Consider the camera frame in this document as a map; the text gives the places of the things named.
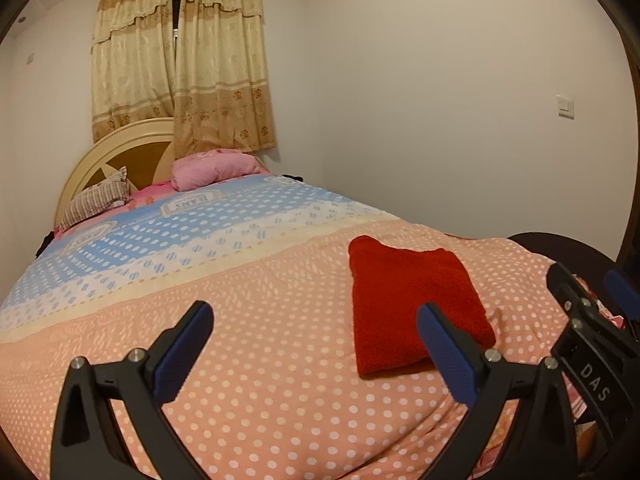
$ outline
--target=curtain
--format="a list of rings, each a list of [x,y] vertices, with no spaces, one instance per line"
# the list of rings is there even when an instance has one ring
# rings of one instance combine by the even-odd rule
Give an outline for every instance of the curtain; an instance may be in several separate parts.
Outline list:
[[[261,20],[262,0],[180,0],[177,158],[276,145]]]
[[[173,117],[173,0],[100,0],[92,46],[94,141],[130,122]]]

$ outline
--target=blue patterned fabric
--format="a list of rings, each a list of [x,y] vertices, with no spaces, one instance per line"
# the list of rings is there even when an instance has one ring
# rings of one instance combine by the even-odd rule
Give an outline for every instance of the blue patterned fabric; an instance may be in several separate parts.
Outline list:
[[[0,307],[0,330],[203,258],[245,250],[271,228],[375,211],[280,176],[253,175],[174,194],[53,242]],[[14,306],[28,305],[12,316]]]

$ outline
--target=pink pillow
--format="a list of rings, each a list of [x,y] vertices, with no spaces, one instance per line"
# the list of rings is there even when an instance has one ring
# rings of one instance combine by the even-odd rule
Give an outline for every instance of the pink pillow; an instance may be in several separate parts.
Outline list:
[[[176,160],[171,180],[175,190],[192,191],[238,176],[268,173],[253,155],[240,150],[211,150]]]

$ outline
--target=white wall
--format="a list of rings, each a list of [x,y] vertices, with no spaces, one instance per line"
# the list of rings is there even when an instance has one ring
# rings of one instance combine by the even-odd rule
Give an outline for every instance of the white wall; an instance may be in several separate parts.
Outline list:
[[[12,115],[9,107],[9,81],[14,42],[0,44],[0,303],[28,265],[17,235],[17,211],[12,192],[14,185]]]
[[[529,230],[615,258],[638,125],[596,0],[308,0],[331,190],[467,237]],[[555,96],[575,97],[575,121]]]
[[[22,244],[53,229],[62,187],[91,148],[91,33],[98,0],[65,0],[15,41],[10,103]],[[29,54],[33,62],[27,64]]]
[[[278,151],[264,158],[271,171],[324,186],[314,70],[308,49],[305,0],[264,1],[264,46]]]
[[[28,253],[52,228],[60,190],[91,148],[91,34],[98,0],[65,0],[16,39],[11,106],[21,235]],[[322,186],[318,116],[301,30],[304,0],[264,0],[265,48],[278,148],[265,156],[279,173]],[[26,64],[29,54],[34,61]]]

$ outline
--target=bed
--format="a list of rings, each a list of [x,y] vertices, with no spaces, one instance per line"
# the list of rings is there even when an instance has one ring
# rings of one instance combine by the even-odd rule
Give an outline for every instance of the bed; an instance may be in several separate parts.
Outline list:
[[[96,144],[69,177],[56,222],[120,166],[137,189],[168,180],[172,123],[130,124]],[[360,235],[453,251],[510,360],[540,361],[565,326],[545,286],[550,260],[515,242],[463,240],[289,178],[251,175],[146,199],[54,241],[0,308],[0,426],[36,477],[48,478],[71,359],[148,348],[204,300],[214,333],[164,412],[212,478],[417,479],[466,408],[435,370],[358,376],[347,247]],[[572,401],[580,413],[582,401]],[[140,470],[154,476],[124,406],[114,408]],[[513,413],[507,405],[477,475]]]

